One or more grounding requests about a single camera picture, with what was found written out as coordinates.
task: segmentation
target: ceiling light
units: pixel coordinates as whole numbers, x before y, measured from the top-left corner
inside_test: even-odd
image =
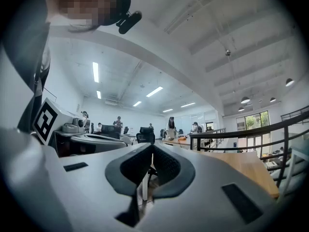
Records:
[[[244,104],[244,103],[247,103],[247,102],[249,102],[250,101],[250,99],[247,97],[247,96],[245,96],[245,97],[243,97],[242,99],[241,99],[241,104]]]
[[[152,95],[154,95],[156,92],[159,92],[160,90],[162,90],[162,87],[158,87],[156,88],[154,91],[152,91],[151,93],[149,93],[148,95],[146,95],[147,97],[151,97]]]
[[[289,85],[292,85],[292,84],[293,84],[293,82],[294,82],[294,80],[293,80],[293,79],[288,78],[288,79],[286,79],[285,86],[286,86],[286,87],[288,87]]]
[[[93,69],[93,78],[95,79],[95,82],[98,83],[98,63],[93,62],[92,69]]]
[[[138,104],[141,104],[141,101],[136,102],[133,106],[137,106]]]
[[[101,99],[101,92],[97,91],[98,98]]]
[[[183,105],[183,106],[181,106],[181,107],[190,106],[190,105],[193,105],[193,104],[195,104],[195,102],[194,102],[194,103],[187,104],[187,105]]]

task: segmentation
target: ceiling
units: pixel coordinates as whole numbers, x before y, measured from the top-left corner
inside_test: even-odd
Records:
[[[130,11],[135,10],[189,53],[197,73],[207,77],[198,85],[220,97],[225,115],[238,113],[243,96],[251,99],[244,112],[270,105],[271,97],[279,102],[295,86],[285,87],[285,80],[297,83],[307,70],[297,25],[276,0],[132,0]],[[123,106],[142,101],[140,108],[156,112],[186,102],[211,104],[161,66],[104,42],[51,38],[50,44],[61,49],[60,58],[87,96],[100,89]],[[93,82],[93,61],[99,63],[99,84]],[[164,89],[145,97],[158,86]]]

